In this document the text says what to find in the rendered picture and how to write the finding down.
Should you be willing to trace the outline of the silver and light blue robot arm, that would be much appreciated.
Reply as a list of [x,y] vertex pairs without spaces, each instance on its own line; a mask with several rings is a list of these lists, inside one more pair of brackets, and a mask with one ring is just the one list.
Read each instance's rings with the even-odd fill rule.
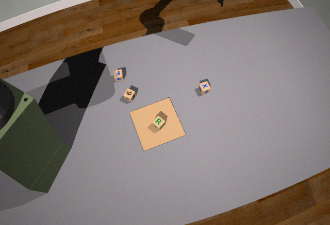
[[14,95],[7,85],[0,81],[0,130],[10,120],[15,106]]

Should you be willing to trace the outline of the tan square mat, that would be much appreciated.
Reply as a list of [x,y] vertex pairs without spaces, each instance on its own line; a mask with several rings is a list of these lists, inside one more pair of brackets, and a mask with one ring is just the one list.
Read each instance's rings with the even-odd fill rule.
[[[170,98],[134,110],[130,114],[144,151],[186,135]],[[158,115],[166,122],[161,130],[152,124]]]

